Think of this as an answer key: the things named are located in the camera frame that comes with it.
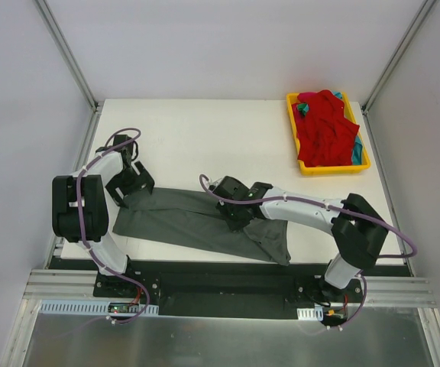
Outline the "dark grey t shirt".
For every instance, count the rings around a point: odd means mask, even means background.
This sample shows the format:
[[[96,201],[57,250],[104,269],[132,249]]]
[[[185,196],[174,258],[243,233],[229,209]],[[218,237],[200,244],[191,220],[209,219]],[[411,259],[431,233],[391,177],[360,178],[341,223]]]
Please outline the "dark grey t shirt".
[[[199,191],[138,191],[125,197],[113,232],[282,266],[290,263],[286,221],[253,219],[234,232],[215,208],[216,203],[213,197]]]

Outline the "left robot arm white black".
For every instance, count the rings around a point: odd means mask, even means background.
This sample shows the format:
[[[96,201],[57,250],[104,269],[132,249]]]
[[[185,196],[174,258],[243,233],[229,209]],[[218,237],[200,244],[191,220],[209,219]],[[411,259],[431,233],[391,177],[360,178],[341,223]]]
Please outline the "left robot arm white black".
[[[152,193],[155,182],[139,161],[137,128],[111,135],[90,162],[72,174],[52,181],[52,228],[56,236],[76,243],[91,256],[99,273],[113,276],[110,287],[119,297],[130,297],[137,279],[127,272],[128,256],[109,233],[107,198],[118,208],[142,190]]]

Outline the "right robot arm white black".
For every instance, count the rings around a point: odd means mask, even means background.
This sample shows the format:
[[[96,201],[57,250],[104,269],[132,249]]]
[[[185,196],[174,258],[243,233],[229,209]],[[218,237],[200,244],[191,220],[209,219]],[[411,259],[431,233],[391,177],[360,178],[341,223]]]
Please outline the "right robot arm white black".
[[[294,222],[329,234],[338,254],[321,277],[319,292],[331,302],[345,295],[357,274],[375,266],[388,234],[379,214],[355,193],[345,199],[318,199],[269,183],[256,182],[247,187],[229,176],[209,183],[207,191],[218,199],[217,210],[231,230],[262,219]]]

